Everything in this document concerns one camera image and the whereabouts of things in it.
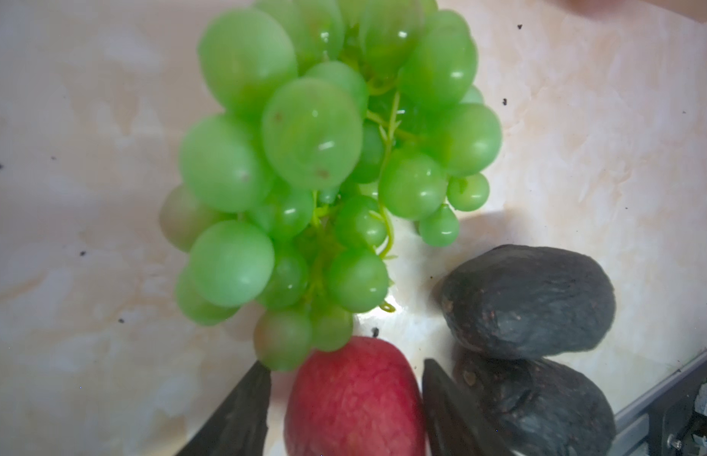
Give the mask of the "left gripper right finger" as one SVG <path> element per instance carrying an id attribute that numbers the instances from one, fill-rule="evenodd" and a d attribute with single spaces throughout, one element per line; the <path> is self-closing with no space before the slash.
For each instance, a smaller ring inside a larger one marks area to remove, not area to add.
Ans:
<path id="1" fill-rule="evenodd" d="M 432 358 L 424 362 L 422 395 L 432 455 L 515 455 L 495 427 L 484 419 L 477 401 Z"/>

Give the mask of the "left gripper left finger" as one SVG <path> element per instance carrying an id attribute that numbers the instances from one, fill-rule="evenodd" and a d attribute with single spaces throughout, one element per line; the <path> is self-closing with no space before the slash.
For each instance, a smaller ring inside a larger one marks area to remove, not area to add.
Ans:
<path id="1" fill-rule="evenodd" d="M 177 455 L 262 456 L 271 389 L 270 370 L 256 361 Z"/>

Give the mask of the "dark fake avocado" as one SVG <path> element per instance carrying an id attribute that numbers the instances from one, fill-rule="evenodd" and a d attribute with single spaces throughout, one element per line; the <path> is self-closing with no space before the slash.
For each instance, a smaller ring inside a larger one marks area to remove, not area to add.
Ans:
<path id="1" fill-rule="evenodd" d="M 599 263 L 553 247 L 495 247 L 450 272 L 435 296 L 462 347 L 505 360 L 591 351 L 617 312 Z"/>
<path id="2" fill-rule="evenodd" d="M 606 455 L 612 407 L 587 376 L 548 359 L 503 360 L 461 351 L 458 384 L 511 450 L 522 455 Z"/>

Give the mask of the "red fake apple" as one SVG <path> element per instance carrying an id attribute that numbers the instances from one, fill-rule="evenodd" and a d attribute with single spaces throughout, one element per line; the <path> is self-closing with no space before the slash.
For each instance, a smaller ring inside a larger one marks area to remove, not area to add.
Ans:
<path id="1" fill-rule="evenodd" d="M 299 369 L 284 418 L 289 455 L 424 455 L 425 414 L 406 357 L 379 338 L 354 336 Z"/>

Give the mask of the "green fake grape bunch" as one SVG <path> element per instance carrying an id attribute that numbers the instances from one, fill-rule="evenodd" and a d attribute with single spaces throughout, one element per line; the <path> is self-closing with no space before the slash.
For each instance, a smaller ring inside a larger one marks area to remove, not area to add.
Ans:
<path id="1" fill-rule="evenodd" d="M 197 56 L 221 112 L 183 137 L 161 206 L 188 256 L 176 300 L 201 326 L 262 306 L 256 358 L 290 372 L 389 309 L 394 219 L 456 241 L 501 123 L 469 24 L 434 1 L 258 1 L 212 20 Z"/>

